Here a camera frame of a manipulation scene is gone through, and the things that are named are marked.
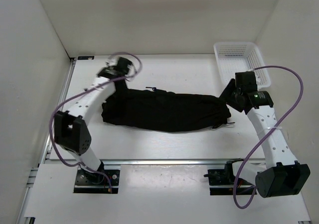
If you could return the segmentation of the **black trousers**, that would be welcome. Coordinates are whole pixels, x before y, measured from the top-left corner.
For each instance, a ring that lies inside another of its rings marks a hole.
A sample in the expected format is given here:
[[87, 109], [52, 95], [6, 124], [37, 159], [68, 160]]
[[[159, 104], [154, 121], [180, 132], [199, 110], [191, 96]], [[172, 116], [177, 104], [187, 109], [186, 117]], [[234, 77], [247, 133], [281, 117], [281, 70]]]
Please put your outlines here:
[[101, 116], [113, 125], [190, 132], [227, 124], [231, 113], [226, 102], [215, 96], [116, 88], [102, 104]]

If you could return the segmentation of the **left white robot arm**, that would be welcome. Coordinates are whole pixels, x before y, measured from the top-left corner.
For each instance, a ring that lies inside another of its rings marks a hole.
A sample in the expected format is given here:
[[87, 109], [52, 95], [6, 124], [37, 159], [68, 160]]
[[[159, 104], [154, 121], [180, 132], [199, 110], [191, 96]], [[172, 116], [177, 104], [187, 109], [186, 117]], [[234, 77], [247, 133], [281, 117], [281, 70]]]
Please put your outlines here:
[[128, 77], [132, 61], [124, 57], [111, 58], [94, 77], [87, 90], [75, 97], [75, 104], [54, 114], [55, 145], [69, 152], [93, 184], [103, 182], [103, 164], [90, 148], [92, 141], [88, 124], [102, 102], [115, 91], [115, 82]]

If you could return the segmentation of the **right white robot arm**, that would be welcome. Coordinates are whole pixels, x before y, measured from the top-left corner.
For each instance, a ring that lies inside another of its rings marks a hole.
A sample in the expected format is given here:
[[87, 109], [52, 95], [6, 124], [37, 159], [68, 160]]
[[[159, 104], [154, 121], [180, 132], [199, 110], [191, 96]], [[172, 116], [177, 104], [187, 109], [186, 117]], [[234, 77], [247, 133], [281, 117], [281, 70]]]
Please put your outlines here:
[[259, 138], [246, 158], [227, 163], [225, 181], [236, 187], [240, 179], [245, 180], [263, 198], [297, 195], [310, 176], [310, 169], [289, 149], [270, 94], [258, 90], [255, 73], [236, 73], [220, 97], [246, 114]]

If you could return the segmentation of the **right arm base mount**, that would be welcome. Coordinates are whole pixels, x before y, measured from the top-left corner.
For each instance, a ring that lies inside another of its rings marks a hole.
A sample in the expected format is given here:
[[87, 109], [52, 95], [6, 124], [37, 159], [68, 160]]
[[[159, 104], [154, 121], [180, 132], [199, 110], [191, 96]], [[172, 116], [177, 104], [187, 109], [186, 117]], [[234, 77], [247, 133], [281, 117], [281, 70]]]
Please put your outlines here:
[[[207, 170], [203, 177], [208, 179], [211, 196], [233, 195], [235, 176], [231, 174], [231, 171], [230, 164], [225, 164], [223, 168], [213, 167]], [[237, 195], [250, 195], [253, 193], [253, 189], [254, 186], [251, 183], [241, 178], [238, 179]]]

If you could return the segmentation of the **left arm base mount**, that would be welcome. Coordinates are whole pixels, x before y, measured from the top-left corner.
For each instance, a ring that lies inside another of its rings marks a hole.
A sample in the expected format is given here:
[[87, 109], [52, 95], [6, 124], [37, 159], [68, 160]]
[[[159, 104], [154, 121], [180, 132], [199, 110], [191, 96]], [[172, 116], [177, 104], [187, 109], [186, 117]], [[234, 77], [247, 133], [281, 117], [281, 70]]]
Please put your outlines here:
[[75, 194], [118, 194], [120, 182], [120, 169], [105, 169], [109, 182], [103, 175], [93, 174], [89, 177], [86, 171], [78, 168], [75, 177], [73, 193]]

